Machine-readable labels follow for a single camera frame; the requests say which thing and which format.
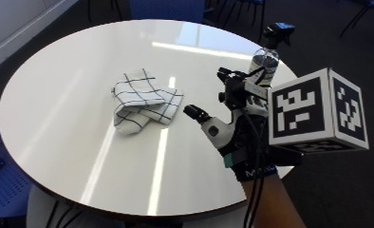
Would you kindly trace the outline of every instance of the fiducial marker cube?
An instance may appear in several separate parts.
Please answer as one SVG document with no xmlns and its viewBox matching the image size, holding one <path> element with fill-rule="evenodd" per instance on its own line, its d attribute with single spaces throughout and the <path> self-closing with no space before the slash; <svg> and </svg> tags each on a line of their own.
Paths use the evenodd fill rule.
<svg viewBox="0 0 374 228">
<path fill-rule="evenodd" d="M 362 91 L 325 68 L 268 91 L 269 144 L 301 153 L 369 148 Z"/>
</svg>

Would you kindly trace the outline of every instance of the round white table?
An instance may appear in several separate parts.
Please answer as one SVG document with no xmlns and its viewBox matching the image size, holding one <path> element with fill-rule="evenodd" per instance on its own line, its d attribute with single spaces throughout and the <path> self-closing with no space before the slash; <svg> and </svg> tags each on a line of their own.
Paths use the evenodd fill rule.
<svg viewBox="0 0 374 228">
<path fill-rule="evenodd" d="M 234 174 L 182 109 L 194 104 L 229 122 L 216 72 L 248 71 L 258 48 L 218 28 L 164 20 L 64 37 L 25 62 L 3 94 L 0 129 L 16 163 L 53 194 L 120 216 L 188 217 L 242 202 Z M 185 98 L 170 125 L 149 123 L 123 136 L 112 125 L 112 87 L 139 68 Z M 284 63 L 274 78 L 274 85 L 296 78 Z"/>
</svg>

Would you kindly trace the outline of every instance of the blue chair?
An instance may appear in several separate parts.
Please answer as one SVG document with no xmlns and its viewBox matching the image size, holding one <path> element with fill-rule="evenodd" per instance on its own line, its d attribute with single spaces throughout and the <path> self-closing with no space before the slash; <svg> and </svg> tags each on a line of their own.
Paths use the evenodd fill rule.
<svg viewBox="0 0 374 228">
<path fill-rule="evenodd" d="M 204 21 L 205 0 L 131 0 L 129 4 L 133 20 Z"/>
<path fill-rule="evenodd" d="M 15 164 L 0 136 L 0 219 L 24 216 L 32 182 Z"/>
<path fill-rule="evenodd" d="M 346 27 L 344 28 L 341 34 L 340 34 L 340 38 L 344 36 L 344 33 L 346 32 L 346 30 L 352 27 L 352 29 L 354 28 L 354 26 L 357 25 L 357 23 L 359 22 L 359 20 L 362 19 L 362 17 L 365 16 L 365 13 L 367 12 L 367 10 L 370 10 L 371 8 L 374 8 L 374 0 L 367 1 L 362 7 L 362 10 L 357 13 L 355 17 L 352 19 L 350 23 L 346 25 Z"/>
<path fill-rule="evenodd" d="M 221 8 L 220 14 L 218 14 L 218 16 L 217 16 L 217 21 L 220 20 L 220 17 L 221 17 L 221 14 L 222 14 L 222 10 L 224 10 L 224 8 L 225 8 L 225 6 L 226 6 L 226 2 L 229 2 L 229 0 L 225 0 L 225 1 L 224 1 L 222 8 Z M 261 40 L 261 38 L 262 38 L 262 26 L 264 26 L 265 0 L 234 0 L 234 4 L 233 4 L 233 6 L 232 6 L 232 8 L 230 8 L 230 10 L 229 10 L 228 17 L 226 17 L 226 21 L 225 21 L 225 24 L 224 24 L 222 28 L 225 28 L 225 26 L 226 26 L 226 24 L 228 24 L 228 21 L 229 21 L 229 18 L 230 18 L 232 13 L 233 13 L 233 11 L 234 11 L 237 2 L 240 2 L 237 20 L 238 20 L 238 17 L 240 17 L 242 4 L 244 4 L 244 3 L 248 3 L 248 11 L 250 10 L 250 7 L 254 6 L 254 15 L 253 15 L 252 27 L 253 27 L 254 22 L 256 22 L 258 7 L 262 7 L 262 11 L 261 11 L 261 14 L 262 14 L 262 15 L 261 15 L 261 32 L 260 32 L 260 40 Z"/>
</svg>

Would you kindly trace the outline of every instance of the white cloth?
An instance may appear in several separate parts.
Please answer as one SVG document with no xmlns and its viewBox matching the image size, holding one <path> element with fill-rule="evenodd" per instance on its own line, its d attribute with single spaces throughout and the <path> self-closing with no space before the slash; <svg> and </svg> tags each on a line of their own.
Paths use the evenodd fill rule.
<svg viewBox="0 0 374 228">
<path fill-rule="evenodd" d="M 170 124 L 178 104 L 184 99 L 184 94 L 176 88 L 162 88 L 158 90 L 158 94 L 164 98 L 162 104 L 127 106 L 124 107 L 124 110 L 136 112 L 162 124 Z"/>
<path fill-rule="evenodd" d="M 137 133 L 151 119 L 170 124 L 184 98 L 181 90 L 161 87 L 144 69 L 124 73 L 112 93 L 113 125 L 124 135 Z"/>
</svg>

